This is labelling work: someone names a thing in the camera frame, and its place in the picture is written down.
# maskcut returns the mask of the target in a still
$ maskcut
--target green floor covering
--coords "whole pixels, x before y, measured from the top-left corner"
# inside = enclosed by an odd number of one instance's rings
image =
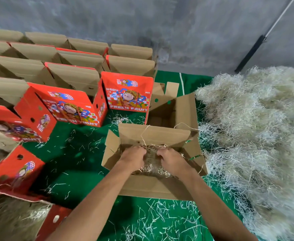
[[[182,74],[185,94],[207,85],[211,77]],[[180,83],[179,73],[158,71],[156,82]],[[109,110],[101,128],[58,122],[45,144],[34,142],[23,146],[46,164],[32,191],[48,196],[55,204],[74,208],[108,173],[101,166],[105,139],[109,129],[117,133],[115,118],[127,117],[128,122],[142,124],[145,113]],[[236,213],[233,201],[223,196]],[[118,196],[99,240],[212,240],[193,202]]]

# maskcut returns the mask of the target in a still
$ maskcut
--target forearm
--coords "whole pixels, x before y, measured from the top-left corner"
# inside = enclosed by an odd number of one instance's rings
[[[245,228],[241,220],[205,183],[196,170],[191,169],[180,179],[192,195],[215,240],[257,241],[257,238]]]
[[[125,166],[116,164],[47,241],[97,240],[130,174]]]

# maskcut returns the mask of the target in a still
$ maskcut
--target ventilation hole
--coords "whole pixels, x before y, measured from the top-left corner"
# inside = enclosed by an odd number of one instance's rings
[[[5,181],[5,180],[7,180],[8,178],[9,178],[8,175],[2,175],[2,176],[0,177],[0,181],[3,182],[3,181]]]
[[[52,221],[52,222],[53,222],[53,223],[56,223],[56,222],[59,220],[59,217],[60,217],[59,215],[56,215],[56,216],[53,218],[53,221]]]

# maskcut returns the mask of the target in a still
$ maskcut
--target red fruit box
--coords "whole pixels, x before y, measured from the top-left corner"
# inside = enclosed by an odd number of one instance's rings
[[[26,81],[0,78],[0,132],[16,141],[46,142],[56,125]]]
[[[42,218],[42,223],[40,223],[41,228],[32,229],[30,231],[33,233],[28,234],[37,241],[45,240],[71,212],[70,209],[47,202],[44,196],[34,195],[29,192],[30,186],[36,180],[44,165],[43,161],[28,152],[21,145],[13,149],[7,156],[4,151],[0,151],[0,202],[3,203],[5,200],[5,203],[15,203],[10,205],[10,216],[8,218],[11,218],[13,222],[14,220],[21,222],[30,218],[28,213],[20,213],[19,210],[22,209],[22,206],[24,211],[31,210],[34,208],[31,203],[43,203],[44,209],[47,210],[44,213],[44,218]],[[21,216],[25,215],[27,215],[26,218],[21,219]],[[3,233],[12,232],[0,221],[1,225],[3,226],[1,228]],[[19,233],[18,229],[19,225],[15,228],[15,234]]]
[[[28,83],[58,121],[101,127],[107,114],[102,80],[94,68],[45,63],[57,85]]]
[[[152,77],[101,72],[110,109],[147,112],[153,92]]]

